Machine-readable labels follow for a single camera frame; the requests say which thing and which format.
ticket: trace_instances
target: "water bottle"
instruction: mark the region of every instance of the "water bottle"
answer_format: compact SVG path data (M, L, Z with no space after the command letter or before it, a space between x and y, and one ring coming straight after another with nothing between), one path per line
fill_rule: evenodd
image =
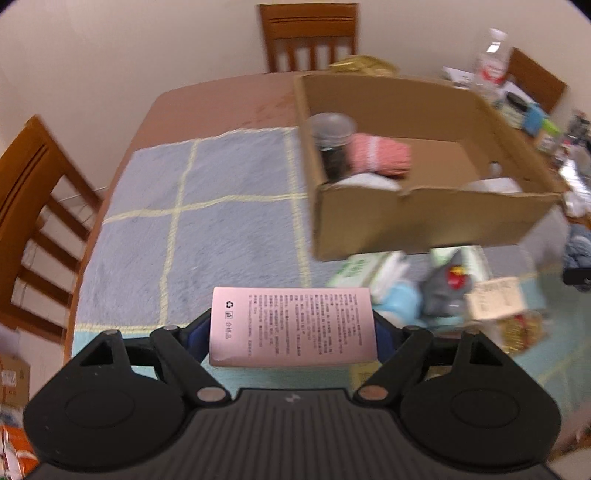
M472 89L491 104L499 100L498 89L503 81L509 59L507 34L490 28L486 51L478 55Z

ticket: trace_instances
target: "chair backrest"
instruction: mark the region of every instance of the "chair backrest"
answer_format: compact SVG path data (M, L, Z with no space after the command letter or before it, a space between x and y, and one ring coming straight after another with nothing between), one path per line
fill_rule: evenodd
M547 113L552 113L567 87L566 83L518 48L514 48L511 53L507 76L512 76L513 82L538 102Z
M51 194L62 177L98 212L100 197L34 116L0 158L0 323L57 343L64 342L65 328L14 305L12 292L19 278L58 304L71 306L70 292L22 265L25 247L33 241L74 274L79 272L80 261L41 232L40 213L46 207L82 241L89 237L84 224Z
M283 40L291 71L298 70L297 40L306 39L310 70L316 70L316 47L326 39L330 63L336 61L338 38L347 38L351 55L357 53L357 4L259 5L269 72L277 71L277 41Z

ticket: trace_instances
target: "open cardboard box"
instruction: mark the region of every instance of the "open cardboard box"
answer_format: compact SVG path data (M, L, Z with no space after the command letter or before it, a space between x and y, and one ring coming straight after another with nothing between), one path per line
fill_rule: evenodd
M564 190L536 152L473 92L441 82L313 73L295 79L314 256L426 252L451 245L517 243ZM327 182L308 117L340 112L358 131L412 147L401 191ZM488 178L490 163L524 193L460 190Z

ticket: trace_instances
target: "gold foil package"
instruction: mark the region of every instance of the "gold foil package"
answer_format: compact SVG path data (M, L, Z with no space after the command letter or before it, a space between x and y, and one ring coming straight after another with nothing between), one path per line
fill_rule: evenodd
M396 65L369 55L351 55L331 63L331 72L363 73L374 77L396 77L400 70Z
M498 327L501 335L500 347L508 355L524 352L547 336L544 315L535 310L501 319Z

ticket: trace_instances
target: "white wall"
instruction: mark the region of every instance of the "white wall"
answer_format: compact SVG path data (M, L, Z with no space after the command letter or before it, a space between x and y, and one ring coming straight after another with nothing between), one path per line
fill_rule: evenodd
M154 99L265 71L256 0L17 0L0 17L0 151L39 113L96 187ZM571 86L591 114L591 24L566 0L360 0L359 49L406 74L469 69L488 27ZM207 115L207 112L195 112Z

